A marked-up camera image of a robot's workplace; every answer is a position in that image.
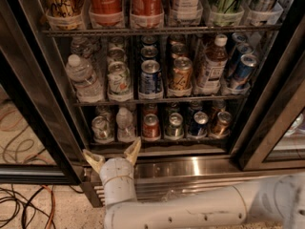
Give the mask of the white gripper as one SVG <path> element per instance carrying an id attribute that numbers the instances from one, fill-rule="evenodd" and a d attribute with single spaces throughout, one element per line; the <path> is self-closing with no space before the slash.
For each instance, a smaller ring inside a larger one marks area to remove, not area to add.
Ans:
<path id="1" fill-rule="evenodd" d="M 137 137 L 125 150 L 125 158 L 111 158 L 107 162 L 101 155 L 94 154 L 88 150 L 83 151 L 84 158 L 94 171 L 100 175 L 107 207 L 125 201 L 137 201 L 133 165 L 137 161 L 141 145 L 141 138 Z"/>

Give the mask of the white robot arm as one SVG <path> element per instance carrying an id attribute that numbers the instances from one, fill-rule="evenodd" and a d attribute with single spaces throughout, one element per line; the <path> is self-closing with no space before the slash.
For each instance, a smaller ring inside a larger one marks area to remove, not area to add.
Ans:
<path id="1" fill-rule="evenodd" d="M 139 202 L 133 174 L 140 148 L 137 138 L 122 157 L 106 160 L 83 152 L 104 188 L 104 229 L 198 229 L 264 220 L 281 222 L 283 229 L 304 229 L 305 173 L 254 179 L 166 202 Z"/>

